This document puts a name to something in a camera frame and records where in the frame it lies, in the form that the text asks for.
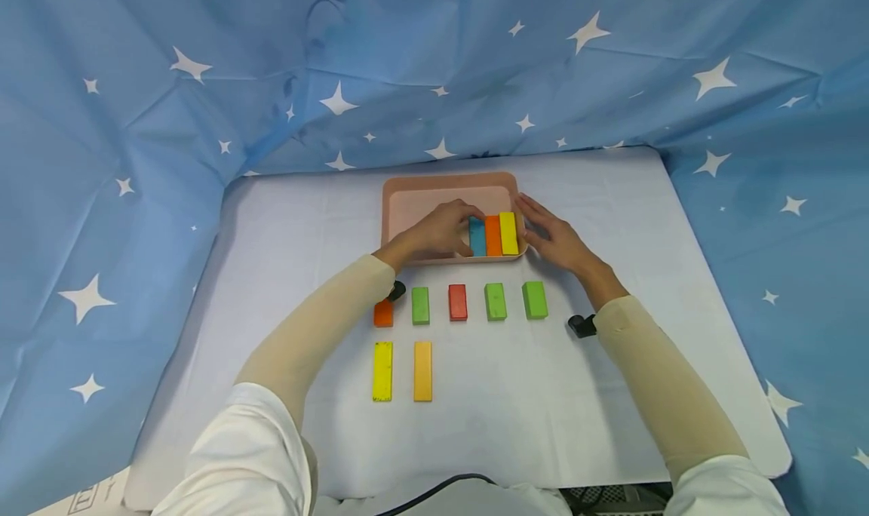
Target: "black clip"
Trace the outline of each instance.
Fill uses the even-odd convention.
[[[593,337],[597,334],[597,328],[594,326],[593,320],[594,315],[591,315],[588,318],[574,315],[571,316],[570,320],[567,321],[567,326],[570,327],[573,334],[580,339],[584,339],[585,337]]]
[[[398,300],[398,298],[402,297],[405,292],[407,292],[407,287],[404,285],[404,283],[402,283],[401,281],[395,281],[395,283],[392,285],[392,291],[389,292],[389,295],[387,295],[387,300],[393,301],[394,303]]]

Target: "blue block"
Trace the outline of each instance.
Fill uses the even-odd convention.
[[[468,219],[468,234],[474,256],[486,255],[486,223],[476,218]]]

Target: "wooden block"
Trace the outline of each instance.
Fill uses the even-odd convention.
[[[501,252],[505,256],[519,254],[519,241],[516,240],[516,215],[500,213],[498,217],[501,220]]]
[[[474,257],[486,255],[486,223],[479,218],[468,218],[468,243]]]
[[[428,288],[415,287],[410,290],[411,317],[413,325],[424,326],[428,323]]]
[[[490,321],[501,321],[507,318],[507,301],[504,301],[504,285],[501,282],[491,282],[486,285],[486,315]]]
[[[549,316],[543,282],[528,281],[522,284],[522,299],[525,300],[525,315],[528,320],[541,320]]]
[[[374,401],[392,401],[392,343],[375,343],[375,380],[371,398]]]
[[[432,401],[432,343],[418,340],[413,344],[413,400]]]
[[[464,284],[450,284],[450,321],[468,320],[468,300]]]
[[[389,299],[375,305],[375,327],[392,327],[392,301]]]
[[[504,255],[501,251],[501,217],[486,217],[486,255]]]

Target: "hand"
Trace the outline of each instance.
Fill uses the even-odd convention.
[[[396,274],[418,252],[457,252],[465,257],[472,256],[474,252],[462,241],[463,224],[470,217],[486,219],[484,212],[461,199],[441,203],[373,255],[392,266]]]
[[[525,194],[519,194],[514,203],[526,219],[549,234],[546,238],[532,229],[525,231],[525,240],[545,260],[571,271],[579,278],[605,265],[585,246],[582,239],[579,239],[570,224],[550,213],[540,203]]]
[[[571,271],[579,279],[595,311],[600,311],[613,299],[628,295],[613,269],[585,246],[570,224],[525,194],[519,194],[514,202],[526,219],[549,234],[545,238],[527,229],[525,240],[545,260]]]

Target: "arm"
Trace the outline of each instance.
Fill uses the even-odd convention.
[[[196,440],[184,480],[153,514],[310,514],[316,460],[299,430],[311,383],[414,254],[471,254],[458,231],[468,217],[484,214],[463,201],[440,205],[302,301],[244,363],[226,407]]]
[[[464,201],[444,203],[377,252],[333,276],[253,350],[235,383],[251,382],[273,391],[301,429],[305,396],[322,364],[362,315],[389,294],[407,261],[424,250],[473,254],[458,233],[469,217],[485,220],[480,209]]]
[[[621,370],[640,416],[664,457],[671,480],[705,460],[748,457],[736,430],[703,380],[616,274],[559,220],[527,196],[516,205],[548,238],[528,231],[539,254],[570,270],[598,315],[600,344]]]

